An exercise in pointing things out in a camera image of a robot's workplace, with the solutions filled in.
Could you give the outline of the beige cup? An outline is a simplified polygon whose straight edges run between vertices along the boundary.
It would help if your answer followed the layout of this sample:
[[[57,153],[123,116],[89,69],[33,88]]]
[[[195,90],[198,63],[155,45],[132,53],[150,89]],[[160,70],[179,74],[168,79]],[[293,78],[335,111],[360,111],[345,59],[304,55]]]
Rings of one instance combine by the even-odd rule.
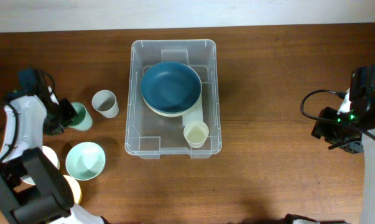
[[[204,145],[209,136],[209,128],[203,121],[192,121],[184,127],[183,136],[188,145],[196,149]]]

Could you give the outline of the blue bowl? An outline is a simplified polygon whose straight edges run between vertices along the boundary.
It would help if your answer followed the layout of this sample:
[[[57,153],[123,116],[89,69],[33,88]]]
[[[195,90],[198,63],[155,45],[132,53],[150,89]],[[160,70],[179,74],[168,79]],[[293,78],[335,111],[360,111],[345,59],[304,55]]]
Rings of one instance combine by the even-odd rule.
[[[167,114],[183,113],[192,108],[202,93],[199,75],[188,65],[161,62],[143,75],[141,92],[153,109]]]

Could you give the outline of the grey cup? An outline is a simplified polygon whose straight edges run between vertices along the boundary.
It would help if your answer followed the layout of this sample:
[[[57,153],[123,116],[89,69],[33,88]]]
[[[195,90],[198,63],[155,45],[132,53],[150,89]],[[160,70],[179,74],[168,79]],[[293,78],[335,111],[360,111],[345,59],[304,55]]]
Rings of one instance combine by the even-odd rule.
[[[115,94],[109,90],[100,90],[92,97],[92,107],[105,118],[115,118],[119,113]]]

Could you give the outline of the white small bowl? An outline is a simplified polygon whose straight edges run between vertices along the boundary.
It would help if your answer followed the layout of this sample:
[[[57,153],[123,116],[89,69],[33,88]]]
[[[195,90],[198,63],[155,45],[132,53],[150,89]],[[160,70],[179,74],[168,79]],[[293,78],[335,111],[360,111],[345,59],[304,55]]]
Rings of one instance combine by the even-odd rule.
[[[49,159],[49,161],[59,170],[60,161],[56,155],[56,152],[48,146],[42,146],[42,152]],[[35,185],[35,182],[29,175],[21,177],[21,180],[26,184]]]

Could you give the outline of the mint green cup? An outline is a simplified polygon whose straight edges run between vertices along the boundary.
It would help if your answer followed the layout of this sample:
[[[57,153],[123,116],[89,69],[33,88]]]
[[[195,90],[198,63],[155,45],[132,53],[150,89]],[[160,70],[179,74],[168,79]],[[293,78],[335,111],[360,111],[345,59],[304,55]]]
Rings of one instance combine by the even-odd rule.
[[[93,120],[88,110],[80,102],[73,102],[72,106],[76,111],[76,117],[72,119],[72,123],[69,127],[78,131],[89,130],[93,125]]]

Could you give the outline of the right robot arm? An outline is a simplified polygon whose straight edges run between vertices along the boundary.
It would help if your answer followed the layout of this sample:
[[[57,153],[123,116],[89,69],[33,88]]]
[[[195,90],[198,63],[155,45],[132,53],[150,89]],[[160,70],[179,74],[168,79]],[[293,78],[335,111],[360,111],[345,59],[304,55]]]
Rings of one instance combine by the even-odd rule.
[[[375,223],[375,65],[359,67],[351,74],[345,92],[334,91],[343,99],[338,109],[326,107],[318,116],[301,113],[315,121],[311,135],[323,138],[330,150],[340,148],[364,155],[364,192],[361,223]]]

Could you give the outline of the beige bowl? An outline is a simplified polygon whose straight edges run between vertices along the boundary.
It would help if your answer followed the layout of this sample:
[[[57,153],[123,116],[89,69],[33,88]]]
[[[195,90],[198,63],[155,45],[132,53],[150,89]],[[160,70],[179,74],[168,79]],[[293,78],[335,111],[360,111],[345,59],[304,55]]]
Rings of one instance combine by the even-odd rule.
[[[153,106],[151,106],[144,98],[143,98],[143,101],[153,112],[155,112],[155,113],[157,113],[161,116],[174,118],[174,117],[178,117],[178,116],[183,116],[183,115],[188,114],[188,113],[192,112],[193,110],[195,110],[196,107],[199,105],[199,103],[202,103],[202,97],[201,96],[202,95],[200,95],[199,99],[194,103],[194,105],[191,108],[189,108],[185,111],[182,111],[182,112],[177,112],[177,113],[168,113],[168,112],[163,112],[163,111],[157,110]]]

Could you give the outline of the mint green bowl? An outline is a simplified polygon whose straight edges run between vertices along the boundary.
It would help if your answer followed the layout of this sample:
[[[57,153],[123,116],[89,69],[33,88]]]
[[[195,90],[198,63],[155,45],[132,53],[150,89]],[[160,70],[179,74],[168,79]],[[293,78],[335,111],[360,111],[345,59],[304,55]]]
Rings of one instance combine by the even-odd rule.
[[[94,142],[82,142],[72,147],[65,160],[68,174],[76,180],[86,181],[99,176],[106,165],[103,148]]]

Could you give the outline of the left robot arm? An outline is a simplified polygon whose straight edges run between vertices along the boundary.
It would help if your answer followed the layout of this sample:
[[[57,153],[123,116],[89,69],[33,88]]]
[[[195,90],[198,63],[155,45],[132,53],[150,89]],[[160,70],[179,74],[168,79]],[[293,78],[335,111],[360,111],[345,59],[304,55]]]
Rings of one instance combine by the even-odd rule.
[[[0,151],[0,211],[9,223],[99,223],[73,199],[70,185],[43,154],[43,136],[63,134],[77,113],[57,99],[48,73],[28,68],[18,73],[21,89],[2,100],[6,113]]]

